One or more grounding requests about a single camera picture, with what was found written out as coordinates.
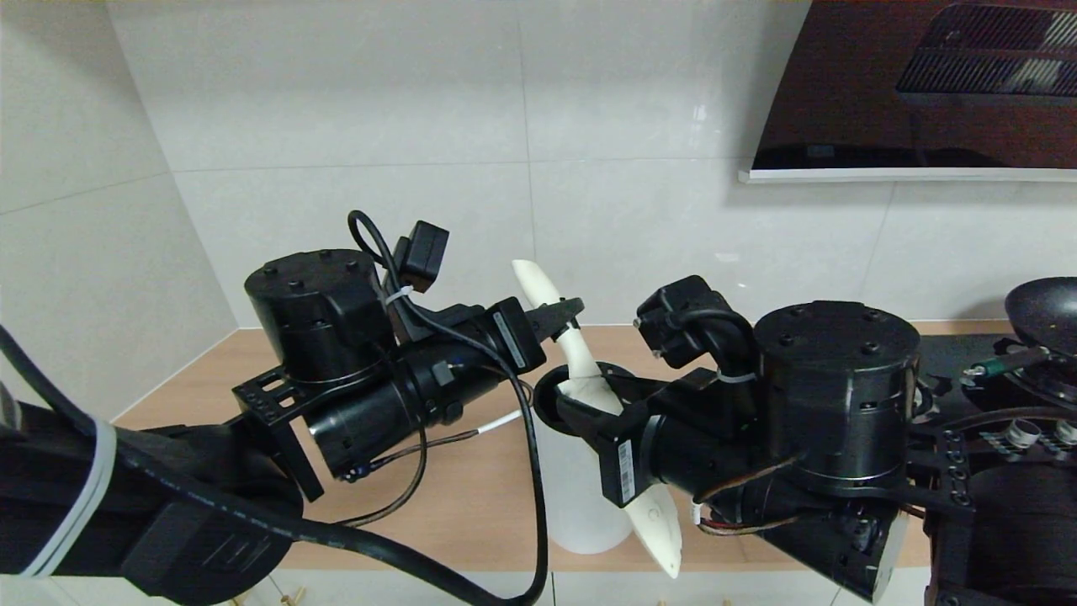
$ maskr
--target tile grout line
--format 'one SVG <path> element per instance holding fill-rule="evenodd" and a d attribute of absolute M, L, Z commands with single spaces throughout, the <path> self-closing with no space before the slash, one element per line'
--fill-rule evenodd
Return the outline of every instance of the tile grout line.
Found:
<path fill-rule="evenodd" d="M 85 195 L 85 194 L 89 194 L 89 193 L 94 193 L 94 192 L 99 192 L 99 191 L 102 191 L 102 189 L 107 189 L 109 187 L 118 187 L 120 185 L 129 185 L 131 183 L 138 183 L 139 181 L 146 181 L 146 180 L 150 180 L 150 179 L 154 179 L 154 178 L 157 178 L 157 177 L 163 177 L 165 174 L 170 174 L 170 173 L 171 172 L 169 170 L 165 170 L 164 172 L 154 172 L 153 174 L 146 174 L 144 177 L 137 177 L 135 179 L 128 179 L 126 181 L 118 181 L 116 183 L 109 183 L 108 185 L 100 185 L 100 186 L 97 186 L 97 187 L 90 187 L 88 189 L 83 189 L 81 192 L 74 192 L 74 193 L 70 193 L 70 194 L 64 194 L 64 195 L 61 195 L 59 197 L 54 197 L 52 199 L 43 199 L 41 201 L 36 201 L 33 203 L 30 203 L 30 205 L 27 205 L 27 206 L 20 206 L 18 208 L 13 208 L 11 210 L 0 210 L 0 216 L 3 216 L 5 214 L 14 214 L 16 212 L 19 212 L 19 211 L 23 211 L 23 210 L 28 210 L 30 208 L 37 208 L 39 206 L 45 206 L 45 205 L 52 203 L 54 201 L 64 201 L 66 199 L 70 199 L 72 197 L 78 197 L 78 196 L 81 196 L 81 195 Z"/>
<path fill-rule="evenodd" d="M 523 19 L 516 4 L 516 50 L 520 56 L 520 99 L 523 102 L 523 151 L 528 158 L 528 208 L 531 211 L 531 259 L 538 262 L 538 228 L 535 225 L 535 188 L 531 178 L 531 124 L 528 119 L 528 80 L 523 62 Z"/>
<path fill-rule="evenodd" d="M 396 161 L 376 164 L 310 164 L 300 166 L 234 166 L 225 168 L 183 168 L 172 174 L 195 172 L 241 172 L 243 170 L 303 170 L 326 168 L 410 168 L 425 166 L 500 166 L 514 164 L 569 164 L 582 161 L 722 161 L 740 160 L 746 156 L 691 156 L 691 157 L 572 157 L 564 159 L 491 159 L 474 161 Z"/>
<path fill-rule="evenodd" d="M 882 241 L 883 229 L 886 228 L 886 217 L 890 216 L 890 207 L 897 196 L 897 183 L 891 183 L 890 198 L 886 200 L 886 209 L 883 210 L 882 221 L 879 222 L 879 232 L 876 234 L 875 243 L 871 244 L 871 253 L 868 255 L 867 265 L 864 267 L 864 277 L 861 278 L 861 286 L 856 290 L 856 299 L 864 298 L 864 291 L 868 285 L 868 276 L 871 274 L 871 265 L 875 263 L 876 252 L 879 250 L 879 242 Z"/>

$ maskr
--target wooden shelf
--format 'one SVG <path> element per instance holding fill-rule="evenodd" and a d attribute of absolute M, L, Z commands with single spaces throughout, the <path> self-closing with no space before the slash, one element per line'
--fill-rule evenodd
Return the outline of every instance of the wooden shelf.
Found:
<path fill-rule="evenodd" d="M 1008 333 L 1002 322 L 922 323 L 924 335 Z M 587 341 L 598 360 L 615 362 L 633 372 L 672 380 L 674 371 L 656 361 L 631 327 L 589 327 Z M 534 383 L 546 370 L 564 364 L 556 346 L 547 344 L 547 367 L 527 379 Z M 277 365 L 261 330 L 242 330 L 222 342 L 186 370 L 124 414 L 117 424 L 132 429 L 165 425 L 223 423 L 237 414 L 232 387 Z M 431 439 L 492 421 L 517 408 L 505 385 L 472 403 L 463 420 L 436 427 Z M 534 566 L 534 506 L 527 448 L 515 424 L 480 439 L 431 452 L 425 479 L 406 507 L 368 529 L 460 570 L 531 570 Z M 332 479 L 305 427 L 300 442 L 325 485 L 325 496 L 307 508 L 306 516 L 333 521 L 373 511 L 391 502 L 407 485 L 415 461 L 402 460 L 355 484 Z M 690 525 L 689 497 L 675 494 L 684 534 L 684 572 L 742 572 L 796 569 L 801 566 L 755 537 L 716 539 Z M 926 566 L 928 542 L 912 524 L 899 565 Z M 383 565 L 354 554 L 296 544 L 281 564 L 285 568 L 379 569 Z M 576 555 L 550 544 L 550 568 L 590 572 L 657 570 L 646 551 L 630 536 L 620 546 L 598 555 Z"/>

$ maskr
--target black cable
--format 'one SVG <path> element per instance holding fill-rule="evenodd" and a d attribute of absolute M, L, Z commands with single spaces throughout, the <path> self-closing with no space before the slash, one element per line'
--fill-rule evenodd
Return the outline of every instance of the black cable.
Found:
<path fill-rule="evenodd" d="M 374 224 L 374 221 L 370 220 L 370 217 L 361 210 L 352 210 L 351 212 L 348 213 L 349 225 L 354 225 L 356 221 L 362 223 L 363 226 L 366 227 L 366 230 L 370 234 L 370 237 L 374 238 L 374 242 L 377 245 L 378 251 L 380 251 L 382 259 L 390 260 L 389 263 L 384 264 L 387 273 L 389 276 L 389 283 L 390 286 L 393 288 L 394 293 L 400 292 L 401 280 L 396 268 L 396 264 L 395 262 L 391 262 L 393 255 L 392 252 L 389 250 L 389 244 L 386 243 L 386 239 L 381 236 L 381 231 L 378 230 L 378 227 L 377 225 Z M 360 237 L 356 239 L 356 243 L 359 243 L 359 240 L 362 240 L 362 234 L 360 234 Z M 531 484 L 535 503 L 535 534 L 538 544 L 536 549 L 537 553 L 535 555 L 536 562 L 535 562 L 534 578 L 532 579 L 531 586 L 528 588 L 528 590 L 523 592 L 521 595 L 517 596 L 516 600 L 520 600 L 528 604 L 532 604 L 534 603 L 535 600 L 538 598 L 540 595 L 542 595 L 543 589 L 545 588 L 546 584 L 546 574 L 549 568 L 549 545 L 547 542 L 547 537 L 546 537 L 546 532 L 547 532 L 546 499 L 545 496 L 543 495 L 543 490 L 542 490 L 542 469 L 538 466 L 538 445 L 535 440 L 534 419 L 531 415 L 531 408 L 528 406 L 528 399 L 523 393 L 523 387 L 520 384 L 520 379 L 517 377 L 516 371 L 513 369 L 513 367 L 510 367 L 508 363 L 505 362 L 505 360 L 500 354 L 498 354 L 496 351 L 490 349 L 485 343 L 480 343 L 467 337 L 466 335 L 460 334 L 447 326 L 438 324 L 434 320 L 423 314 L 419 310 L 419 308 L 415 305 L 415 302 L 411 300 L 411 298 L 408 296 L 401 296 L 396 300 L 401 302 L 401 306 L 409 314 L 411 314 L 411 316 L 415 320 L 426 325 L 429 328 L 437 333 L 440 333 L 442 335 L 445 335 L 451 339 L 454 339 L 461 343 L 464 343 L 481 352 L 482 354 L 486 354 L 491 361 L 498 364 L 502 372 L 504 372 L 505 377 L 508 378 L 508 382 L 512 384 L 513 390 L 516 392 L 516 398 L 517 400 L 519 400 L 520 415 L 523 419 L 523 428 L 528 440 L 528 459 L 530 460 L 531 463 Z"/>
<path fill-rule="evenodd" d="M 60 418 L 69 422 L 83 436 L 88 438 L 96 436 L 97 431 L 93 418 L 80 410 L 48 381 L 3 326 L 0 326 L 0 352 L 11 363 L 15 372 L 26 381 L 27 385 L 37 392 Z M 144 474 L 168 490 L 214 511 L 232 516 L 243 523 L 293 541 L 312 542 L 361 553 L 423 580 L 463 602 L 479 605 L 502 605 L 534 604 L 537 600 L 537 594 L 532 595 L 531 592 L 515 598 L 503 600 L 440 562 L 392 539 L 367 531 L 338 526 L 327 522 L 296 520 L 248 502 L 171 469 L 129 445 L 123 436 L 118 437 L 117 455 L 125 466 Z"/>
<path fill-rule="evenodd" d="M 1003 409 L 998 411 L 974 414 L 964 419 L 959 419 L 943 423 L 941 427 L 951 432 L 968 432 L 983 425 L 1002 423 L 1017 419 L 1032 419 L 1037 421 L 1065 421 L 1077 423 L 1077 411 L 1064 409 L 1062 407 L 1027 407 L 1023 409 Z"/>
<path fill-rule="evenodd" d="M 535 391 L 535 389 L 532 387 L 531 384 L 529 384 L 526 381 L 521 381 L 520 384 L 523 385 L 523 390 L 528 393 L 528 404 L 530 405 L 534 400 L 534 391 Z M 429 442 L 428 447 L 432 449 L 434 447 L 444 447 L 445 445 L 454 445 L 457 442 L 463 442 L 464 440 L 470 440 L 470 439 L 472 439 L 472 438 L 474 438 L 474 437 L 476 437 L 478 435 L 479 435 L 478 429 L 468 429 L 467 432 L 461 432 L 460 434 L 453 434 L 452 436 L 447 436 L 445 438 L 438 438 L 436 440 L 431 440 Z M 392 454 L 388 454 L 388 455 L 386 455 L 383 457 L 376 459 L 376 460 L 374 460 L 374 461 L 370 462 L 370 471 L 369 473 L 373 474 L 373 473 L 377 471 L 378 469 L 381 469 L 382 467 L 389 465 L 390 463 L 392 463 L 394 461 L 397 461 L 397 460 L 403 459 L 403 457 L 405 457 L 405 456 L 407 456 L 409 454 L 414 454 L 414 453 L 418 452 L 420 449 L 421 449 L 420 445 L 414 445 L 414 446 L 407 447 L 406 449 L 401 449 L 401 450 L 398 450 L 398 451 L 396 451 L 396 452 L 394 452 Z M 337 523 L 340 524 L 340 523 L 344 523 L 344 522 L 347 522 L 347 520 L 344 520 L 344 521 L 337 522 Z"/>
<path fill-rule="evenodd" d="M 687 310 L 685 312 L 677 312 L 670 316 L 669 323 L 675 329 L 683 329 L 685 326 L 696 323 L 699 321 L 725 321 L 741 334 L 741 339 L 744 340 L 744 344 L 753 352 L 756 352 L 755 343 L 755 333 L 752 330 L 752 324 L 747 322 L 744 316 L 732 312 L 729 310 L 715 310 L 715 309 L 702 309 L 702 310 Z"/>

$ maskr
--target zip tie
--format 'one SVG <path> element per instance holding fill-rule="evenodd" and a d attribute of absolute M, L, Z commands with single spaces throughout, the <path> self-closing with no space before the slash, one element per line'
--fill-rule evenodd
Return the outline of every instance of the zip tie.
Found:
<path fill-rule="evenodd" d="M 396 300 L 401 296 L 407 296 L 408 294 L 411 294 L 412 292 L 415 292 L 415 286 L 411 285 L 411 284 L 405 284 L 404 286 L 402 286 L 396 292 L 390 294 L 389 296 L 386 296 L 386 308 L 388 308 L 389 305 L 390 305 L 390 302 L 392 302 L 393 300 Z"/>
<path fill-rule="evenodd" d="M 116 429 L 99 419 L 94 419 L 94 427 L 97 431 L 97 442 L 94 446 L 94 463 L 89 466 L 89 474 L 86 475 L 86 483 L 83 484 L 82 492 L 79 493 L 79 497 L 52 538 L 41 548 L 30 565 L 19 574 L 20 577 L 52 575 L 79 540 L 79 536 L 82 535 L 109 490 L 112 470 L 116 464 Z"/>
<path fill-rule="evenodd" d="M 721 381 L 722 383 L 727 383 L 729 385 L 737 385 L 738 383 L 747 383 L 750 381 L 755 381 L 756 377 L 754 372 L 742 375 L 740 377 L 729 377 L 722 375 L 722 371 L 718 371 L 717 380 Z"/>
<path fill-rule="evenodd" d="M 486 434 L 487 432 L 489 432 L 491 429 L 496 429 L 496 428 L 501 427 L 502 425 L 504 425 L 506 423 L 516 421 L 517 419 L 520 418 L 521 414 L 522 413 L 520 411 L 513 411 L 513 412 L 506 414 L 505 417 L 503 417 L 501 419 L 496 419 L 494 421 L 491 421 L 490 423 L 487 423 L 486 425 L 480 425 L 479 427 L 475 428 L 475 431 L 478 432 L 479 434 Z"/>

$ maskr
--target white label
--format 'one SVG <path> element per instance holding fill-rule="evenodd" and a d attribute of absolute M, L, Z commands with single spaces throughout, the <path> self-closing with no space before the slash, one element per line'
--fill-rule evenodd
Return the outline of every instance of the white label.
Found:
<path fill-rule="evenodd" d="M 632 441 L 626 440 L 617 447 L 617 460 L 620 462 L 620 501 L 635 496 L 635 469 L 632 466 Z"/>

